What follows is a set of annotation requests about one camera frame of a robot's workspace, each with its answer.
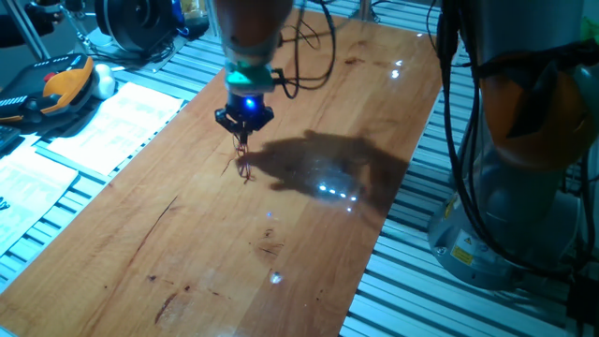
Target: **scratch on wood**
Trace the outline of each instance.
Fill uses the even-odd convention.
[[[276,253],[274,253],[274,252],[272,252],[272,251],[270,251],[270,250],[268,250],[268,249],[264,249],[264,248],[261,248],[261,247],[260,247],[260,250],[263,250],[263,251],[265,251],[265,252],[267,252],[267,253],[269,253],[269,254],[273,254],[274,256],[279,256],[278,254],[276,254]]]
[[[135,257],[138,255],[139,253],[139,249],[141,249],[141,246],[143,246],[143,244],[146,242],[146,240],[148,239],[148,237],[150,236],[150,234],[153,232],[153,230],[155,229],[156,225],[158,224],[158,222],[160,221],[160,218],[162,218],[162,216],[168,211],[168,209],[170,208],[170,206],[173,204],[173,202],[175,202],[175,200],[177,199],[177,197],[175,197],[170,203],[169,205],[165,208],[165,210],[162,212],[162,214],[160,214],[160,216],[158,217],[158,220],[156,220],[156,222],[153,224],[152,228],[150,229],[150,231],[148,231],[148,233],[146,234],[146,236],[143,238],[143,241],[141,242],[141,244],[138,247],[138,250],[135,252],[135,254],[131,257],[131,259],[129,260],[129,264],[127,265],[127,267],[124,269],[123,275],[121,276],[121,279],[119,279],[119,282],[114,286],[114,288],[112,289],[112,291],[110,292],[110,294],[102,301],[102,303],[100,305],[98,305],[98,307],[95,309],[94,313],[92,314],[92,316],[90,317],[90,319],[85,323],[85,328],[87,329],[87,327],[92,324],[91,328],[89,328],[90,331],[94,331],[95,327],[97,326],[97,324],[100,322],[101,317],[104,315],[104,313],[107,310],[107,303],[109,303],[112,298],[114,297],[114,294],[116,293],[117,289],[119,289],[119,287],[121,286],[121,282],[124,279],[124,275],[126,274],[126,272],[128,271],[129,267],[131,266],[131,264],[133,263],[133,261],[135,260]]]
[[[133,260],[135,259],[135,256],[139,252],[139,249],[141,249],[141,247],[143,247],[143,245],[146,243],[146,240],[148,240],[148,237],[150,236],[150,234],[152,234],[153,230],[156,228],[156,225],[158,225],[158,223],[160,222],[160,219],[162,219],[162,217],[164,216],[164,214],[168,211],[168,209],[170,208],[170,206],[172,206],[173,202],[175,202],[175,200],[177,199],[177,197],[175,197],[169,203],[169,205],[162,211],[162,213],[160,214],[160,216],[158,216],[158,219],[156,219],[156,222],[153,223],[152,228],[150,228],[150,230],[148,231],[148,233],[146,234],[146,236],[141,241],[141,244],[138,247],[138,251],[133,255],[133,257],[131,258],[131,261],[129,261],[129,265],[131,265],[131,262],[133,262]]]
[[[174,300],[176,296],[177,296],[177,293],[174,293],[174,294],[170,295],[167,300],[165,300],[164,304],[162,304],[162,308],[160,308],[160,311],[158,312],[158,314],[156,314],[156,318],[153,321],[154,324],[158,324],[158,321],[160,320],[160,316],[162,316],[162,314],[165,312],[165,309],[167,309],[170,302],[172,300]]]

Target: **metal rod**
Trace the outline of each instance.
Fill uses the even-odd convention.
[[[48,53],[48,50],[46,50],[44,43],[41,41],[36,28],[29,20],[24,8],[18,6],[15,3],[15,0],[2,0],[2,4],[7,9],[8,15],[10,15],[12,20],[17,25],[17,28],[19,28],[19,32],[21,32],[23,40],[25,40],[25,43],[36,59],[38,61],[50,59],[51,57]]]
[[[361,21],[374,22],[371,0],[360,0],[359,10],[354,17]]]

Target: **cord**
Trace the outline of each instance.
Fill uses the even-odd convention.
[[[320,50],[320,35],[308,24],[306,23],[304,20],[301,21],[301,24],[303,24],[304,26],[306,26],[306,28],[308,28],[312,34],[306,36],[304,35],[301,31],[299,31],[299,35],[301,36],[301,39],[303,39],[304,41],[306,41],[306,43],[308,44],[308,46],[310,46],[310,48],[312,48],[315,51]],[[289,25],[286,24],[285,26],[283,26],[283,28],[293,28],[296,31],[299,30],[298,27],[294,26],[294,25]],[[312,42],[310,42],[310,37],[316,37],[316,42],[318,43],[318,47],[315,47]],[[290,40],[283,40],[283,43],[285,42],[289,42],[289,41],[295,41],[295,38],[290,39]]]
[[[437,4],[437,0],[432,0],[431,6],[429,7],[429,11],[427,12],[427,33],[429,34],[429,40],[431,41],[431,45],[432,48],[434,49],[434,52],[437,52],[437,46],[434,44],[434,41],[432,40],[432,34],[431,34],[431,28],[429,27],[429,20],[431,19],[431,12],[432,12],[432,8]]]
[[[587,242],[587,249],[583,252],[582,258],[575,265],[575,270],[580,271],[592,260],[592,250],[595,246],[595,223],[593,219],[593,209],[591,206],[591,193],[589,191],[590,180],[589,180],[589,153],[588,150],[582,156],[582,164],[580,166],[580,180],[581,180],[581,198],[584,206],[584,214],[587,220],[587,236],[589,241]]]
[[[129,62],[129,63],[135,64],[135,63],[139,63],[140,61],[143,61],[143,62],[157,63],[157,62],[164,61],[167,57],[169,57],[175,51],[175,44],[174,44],[174,42],[170,41],[167,44],[166,48],[163,49],[161,52],[150,55],[147,58],[114,57],[110,54],[99,51],[97,49],[97,46],[94,44],[90,45],[90,50],[92,50],[94,53],[88,53],[87,56],[90,56],[92,58],[94,58],[94,57],[104,58],[104,59],[112,61],[112,62],[119,62],[119,63]]]
[[[247,145],[247,143],[242,143],[239,135],[237,134],[233,134],[233,146],[235,147],[235,152],[237,153],[238,158],[244,158],[245,155],[250,152],[250,147]],[[240,177],[245,179],[245,182],[243,183],[252,182],[255,179],[254,176],[252,176],[252,166],[247,161],[243,162],[239,166],[238,172]]]
[[[310,0],[311,2],[317,3],[319,4],[322,9],[323,12],[325,14],[325,18],[327,19],[327,24],[329,26],[329,34],[331,37],[331,45],[332,45],[332,53],[331,53],[331,60],[329,63],[329,68],[328,70],[321,76],[316,77],[316,78],[303,78],[300,76],[300,38],[302,37],[300,35],[301,33],[301,25],[304,24],[303,22],[303,14],[305,11],[305,7],[306,7],[306,0],[304,0],[301,4],[301,7],[299,8],[299,16],[298,16],[298,23],[296,25],[296,37],[293,39],[293,42],[295,44],[294,46],[294,66],[295,66],[295,79],[294,80],[289,80],[285,77],[284,71],[282,69],[274,69],[273,72],[279,75],[279,79],[277,79],[278,81],[276,81],[278,84],[282,84],[283,86],[283,90],[285,91],[285,95],[289,98],[289,99],[294,99],[295,97],[298,96],[298,92],[300,89],[304,89],[304,90],[317,90],[322,88],[330,79],[330,75],[332,73],[333,67],[335,65],[335,59],[337,57],[337,37],[336,37],[336,31],[335,31],[335,24],[333,22],[332,16],[330,15],[329,9],[327,8],[326,4],[328,2],[325,1],[321,1],[321,0]],[[314,86],[306,86],[301,84],[301,81],[320,81],[320,83],[318,83],[317,85]],[[293,94],[291,94],[287,88],[287,84],[289,85],[293,85],[295,87],[295,90],[293,91]]]

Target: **wooden board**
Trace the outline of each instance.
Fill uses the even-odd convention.
[[[305,21],[327,31],[321,14]],[[321,42],[300,43],[303,76],[327,68]],[[288,77],[292,47],[273,62]],[[244,183],[214,121],[219,74],[0,297],[0,325],[21,337],[337,335],[439,89],[426,37],[350,22],[323,89],[266,96],[275,119],[250,137]]]

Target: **robot end effector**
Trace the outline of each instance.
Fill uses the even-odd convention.
[[[292,6],[292,0],[212,0],[226,56],[228,90],[226,106],[215,112],[215,118],[241,144],[274,118],[264,105],[264,94],[274,91],[269,63]]]

